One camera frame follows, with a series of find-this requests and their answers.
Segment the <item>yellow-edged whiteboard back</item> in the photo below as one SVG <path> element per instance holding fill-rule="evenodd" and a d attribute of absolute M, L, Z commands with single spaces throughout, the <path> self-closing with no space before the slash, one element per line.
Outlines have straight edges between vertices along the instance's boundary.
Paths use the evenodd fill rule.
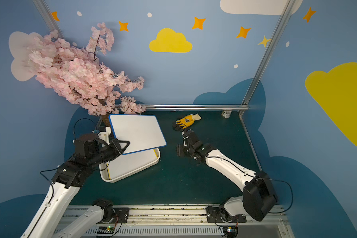
<path fill-rule="evenodd" d="M 101 178 L 105 182 L 115 183 L 157 164 L 159 160 L 158 148 L 121 155 L 108 163 L 106 170 L 100 172 Z"/>

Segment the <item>blue-edged whiteboard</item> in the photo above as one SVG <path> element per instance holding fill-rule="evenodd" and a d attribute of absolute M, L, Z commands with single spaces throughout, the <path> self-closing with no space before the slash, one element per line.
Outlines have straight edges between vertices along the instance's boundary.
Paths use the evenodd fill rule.
<path fill-rule="evenodd" d="M 154 115 L 109 115 L 114 137 L 129 141 L 124 154 L 165 147 L 167 142 Z"/>

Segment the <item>white plastic storage box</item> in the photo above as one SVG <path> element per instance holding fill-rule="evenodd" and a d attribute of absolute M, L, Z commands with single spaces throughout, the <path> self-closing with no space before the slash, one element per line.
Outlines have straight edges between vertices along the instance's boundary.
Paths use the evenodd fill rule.
<path fill-rule="evenodd" d="M 119 140 L 129 140 L 131 144 L 126 152 L 115 160 L 99 165 L 100 176 L 103 181 L 115 183 L 160 161 L 159 147 L 148 148 L 142 145 L 146 139 L 137 140 L 130 136 L 120 136 Z"/>

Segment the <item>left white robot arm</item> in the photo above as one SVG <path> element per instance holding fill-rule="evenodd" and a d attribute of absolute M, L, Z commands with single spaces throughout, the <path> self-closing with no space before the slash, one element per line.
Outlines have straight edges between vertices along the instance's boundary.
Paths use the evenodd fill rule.
<path fill-rule="evenodd" d="M 22 236 L 52 237 L 68 205 L 96 168 L 123 155 L 129 145 L 130 141 L 116 138 L 107 143 L 95 133 L 75 139 L 74 153 L 55 169 L 53 178 L 49 180 L 49 191 Z"/>

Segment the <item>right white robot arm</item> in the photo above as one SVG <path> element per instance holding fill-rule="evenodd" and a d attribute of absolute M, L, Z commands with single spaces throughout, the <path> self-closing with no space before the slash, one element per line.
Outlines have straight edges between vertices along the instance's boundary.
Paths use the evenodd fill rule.
<path fill-rule="evenodd" d="M 193 130 L 184 129 L 181 134 L 183 143 L 177 145 L 177 156 L 192 158 L 217 170 L 243 193 L 238 197 L 227 198 L 219 205 L 218 214 L 214 216 L 215 222 L 221 220 L 224 223 L 234 223 L 246 214 L 261 222 L 267 214 L 276 214 L 271 211 L 279 201 L 273 182 L 282 182 L 289 187 L 291 202 L 283 211 L 286 212 L 292 208 L 294 192 L 288 182 L 271 179 L 264 171 L 256 172 L 241 166 L 211 144 L 204 144 Z"/>

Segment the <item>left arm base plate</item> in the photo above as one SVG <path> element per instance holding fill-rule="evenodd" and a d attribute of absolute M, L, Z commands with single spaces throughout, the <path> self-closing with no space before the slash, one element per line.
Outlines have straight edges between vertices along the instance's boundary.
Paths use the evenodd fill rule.
<path fill-rule="evenodd" d="M 130 209 L 128 207 L 113 207 L 112 216 L 106 223 L 115 224 L 121 223 L 125 224 L 128 222 Z"/>

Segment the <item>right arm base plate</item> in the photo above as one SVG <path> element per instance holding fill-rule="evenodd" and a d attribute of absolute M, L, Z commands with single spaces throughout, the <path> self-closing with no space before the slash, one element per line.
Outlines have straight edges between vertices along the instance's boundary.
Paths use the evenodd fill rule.
<path fill-rule="evenodd" d="M 247 219 L 245 214 L 231 216 L 225 209 L 219 207 L 208 206 L 206 207 L 206 218 L 208 223 L 246 223 Z"/>

